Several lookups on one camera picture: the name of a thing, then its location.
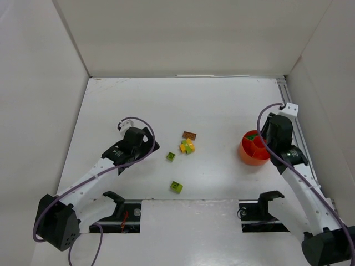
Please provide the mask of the lime green square lego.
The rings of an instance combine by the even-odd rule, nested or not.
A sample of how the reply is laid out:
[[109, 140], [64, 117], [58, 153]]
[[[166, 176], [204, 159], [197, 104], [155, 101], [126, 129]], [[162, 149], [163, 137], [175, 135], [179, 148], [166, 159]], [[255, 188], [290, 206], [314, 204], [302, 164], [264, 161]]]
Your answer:
[[173, 152], [168, 152], [168, 154], [166, 155], [166, 159], [170, 162], [173, 162], [175, 157], [176, 157], [176, 154]]

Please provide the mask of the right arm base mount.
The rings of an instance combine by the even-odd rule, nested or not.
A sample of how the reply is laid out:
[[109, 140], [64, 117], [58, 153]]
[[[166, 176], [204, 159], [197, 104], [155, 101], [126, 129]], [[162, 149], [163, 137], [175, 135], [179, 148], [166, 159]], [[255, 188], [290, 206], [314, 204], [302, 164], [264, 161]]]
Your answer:
[[268, 191], [259, 195], [258, 199], [239, 200], [237, 217], [241, 221], [243, 233], [289, 232], [289, 230], [269, 213], [268, 203], [285, 196], [279, 191]]

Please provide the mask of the brown upside-down lego plate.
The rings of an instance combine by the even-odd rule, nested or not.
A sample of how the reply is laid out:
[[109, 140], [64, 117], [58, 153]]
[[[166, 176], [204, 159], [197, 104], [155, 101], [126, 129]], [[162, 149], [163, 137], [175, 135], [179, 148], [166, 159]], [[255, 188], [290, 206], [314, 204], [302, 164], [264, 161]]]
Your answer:
[[182, 137], [185, 139], [196, 140], [196, 134], [193, 132], [184, 131]]

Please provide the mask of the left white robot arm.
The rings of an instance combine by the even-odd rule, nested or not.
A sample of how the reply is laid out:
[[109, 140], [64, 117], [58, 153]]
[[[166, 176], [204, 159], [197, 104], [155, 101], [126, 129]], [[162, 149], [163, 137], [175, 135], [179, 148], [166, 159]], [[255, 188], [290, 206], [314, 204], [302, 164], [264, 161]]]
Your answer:
[[48, 242], [60, 251], [69, 249], [80, 234], [107, 217], [120, 217], [125, 199], [112, 191], [118, 174], [159, 149], [151, 127], [130, 127], [122, 140], [102, 153], [98, 162], [76, 183], [55, 196], [39, 201], [33, 239]]

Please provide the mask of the dark green lego plate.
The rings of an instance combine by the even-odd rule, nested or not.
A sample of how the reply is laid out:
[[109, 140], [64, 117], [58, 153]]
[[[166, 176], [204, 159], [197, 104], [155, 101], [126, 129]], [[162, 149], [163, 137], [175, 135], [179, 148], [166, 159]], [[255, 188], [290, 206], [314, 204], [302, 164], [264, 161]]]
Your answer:
[[251, 140], [251, 141], [253, 141], [256, 137], [258, 137], [258, 134], [252, 134], [252, 135], [246, 136], [246, 138]]

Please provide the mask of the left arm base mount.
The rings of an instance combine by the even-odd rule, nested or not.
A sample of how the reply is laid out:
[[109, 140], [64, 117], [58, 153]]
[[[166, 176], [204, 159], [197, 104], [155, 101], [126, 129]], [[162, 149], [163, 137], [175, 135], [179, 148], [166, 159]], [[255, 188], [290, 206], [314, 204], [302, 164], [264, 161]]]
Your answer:
[[112, 191], [104, 193], [103, 196], [115, 203], [113, 213], [98, 221], [103, 233], [140, 233], [142, 201], [126, 200]]

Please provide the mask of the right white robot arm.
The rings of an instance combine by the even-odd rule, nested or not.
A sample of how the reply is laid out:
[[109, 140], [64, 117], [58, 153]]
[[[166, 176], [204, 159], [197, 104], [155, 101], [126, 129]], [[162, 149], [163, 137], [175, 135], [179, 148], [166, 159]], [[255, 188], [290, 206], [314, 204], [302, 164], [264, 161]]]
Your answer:
[[277, 218], [300, 239], [309, 265], [330, 265], [349, 261], [354, 265], [354, 227], [346, 226], [326, 201], [314, 180], [303, 152], [293, 145], [292, 116], [270, 113], [264, 126], [258, 126], [261, 142], [271, 163], [288, 183], [305, 215], [285, 214]]

